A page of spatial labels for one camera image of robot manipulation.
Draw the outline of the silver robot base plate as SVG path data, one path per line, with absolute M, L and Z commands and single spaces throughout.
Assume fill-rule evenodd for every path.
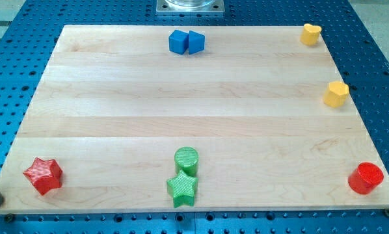
M 224 0 L 157 0 L 156 14 L 173 15 L 212 15 L 223 16 Z

